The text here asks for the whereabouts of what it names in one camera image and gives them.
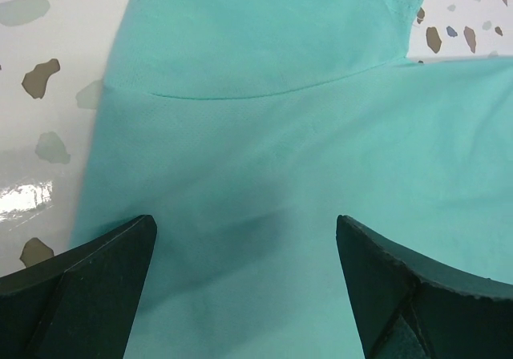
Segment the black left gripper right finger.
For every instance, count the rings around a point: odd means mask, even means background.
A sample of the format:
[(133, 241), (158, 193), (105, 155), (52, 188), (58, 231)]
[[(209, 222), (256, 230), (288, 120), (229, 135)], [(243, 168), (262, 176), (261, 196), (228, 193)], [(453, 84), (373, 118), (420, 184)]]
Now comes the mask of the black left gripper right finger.
[(366, 358), (510, 358), (512, 287), (337, 218), (337, 249)]

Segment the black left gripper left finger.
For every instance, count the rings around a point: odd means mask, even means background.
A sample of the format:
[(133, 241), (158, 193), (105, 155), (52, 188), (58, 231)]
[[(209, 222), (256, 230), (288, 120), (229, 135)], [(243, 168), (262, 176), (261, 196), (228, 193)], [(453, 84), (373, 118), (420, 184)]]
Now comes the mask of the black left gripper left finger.
[(152, 216), (1, 279), (3, 358), (125, 354), (156, 242)]

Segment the teal t shirt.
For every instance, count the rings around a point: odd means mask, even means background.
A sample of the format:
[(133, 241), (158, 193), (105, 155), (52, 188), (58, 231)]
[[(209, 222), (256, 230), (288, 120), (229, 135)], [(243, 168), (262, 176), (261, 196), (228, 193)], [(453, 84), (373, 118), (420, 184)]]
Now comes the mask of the teal t shirt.
[(512, 278), (512, 61), (417, 63), (422, 0), (130, 0), (72, 240), (158, 235), (128, 358), (359, 358), (349, 215)]

